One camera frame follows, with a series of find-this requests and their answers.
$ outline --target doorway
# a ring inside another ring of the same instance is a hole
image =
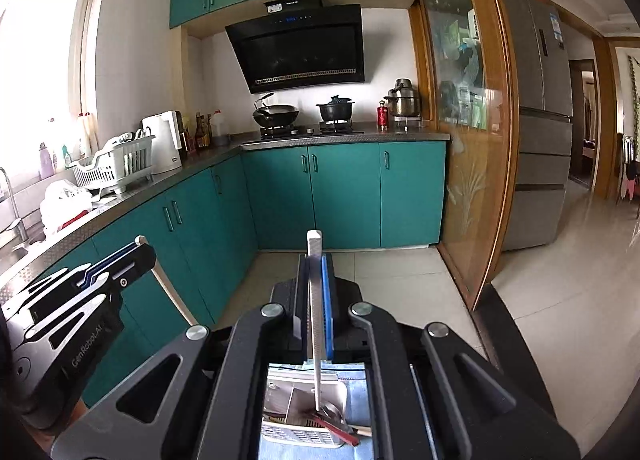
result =
[[[598,141],[598,84],[593,59],[569,61],[574,101],[569,178],[591,189]]]

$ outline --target refrigerator label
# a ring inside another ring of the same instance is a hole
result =
[[[558,46],[564,50],[564,41],[562,40],[562,30],[560,29],[560,20],[556,14],[549,14],[551,18],[551,26],[554,29],[554,37],[558,41]]]

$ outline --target faucet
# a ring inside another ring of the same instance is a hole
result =
[[[22,222],[22,218],[20,217],[20,214],[18,214],[18,205],[16,205],[15,203],[14,189],[12,188],[11,182],[9,181],[9,176],[7,175],[3,167],[0,167],[0,172],[4,175],[4,180],[6,181],[6,188],[9,191],[9,201],[11,202],[11,206],[14,209],[15,220],[10,225],[10,227],[14,230],[15,229],[18,230],[17,235],[20,236],[20,242],[24,243],[25,241],[27,241],[27,231],[24,228],[24,223]]]

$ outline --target tiled floor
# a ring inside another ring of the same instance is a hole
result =
[[[423,327],[442,321],[484,354],[475,326],[436,249],[333,253],[335,275],[360,285],[364,300],[397,321]],[[267,303],[271,287],[295,277],[298,255],[261,252],[230,299],[218,327],[232,325],[250,308]]]
[[[558,239],[504,253],[493,282],[583,453],[640,376],[637,208],[569,181]]]

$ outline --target white dish rack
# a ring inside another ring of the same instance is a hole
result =
[[[121,194],[127,184],[151,174],[151,140],[155,135],[115,143],[71,164],[79,187]]]
[[[264,411],[285,414],[283,418],[263,417],[262,436],[271,442],[312,447],[337,448],[344,442],[328,429],[301,413],[315,408],[313,372],[269,370]],[[322,374],[321,400],[335,404],[344,415],[347,385],[335,374]]]

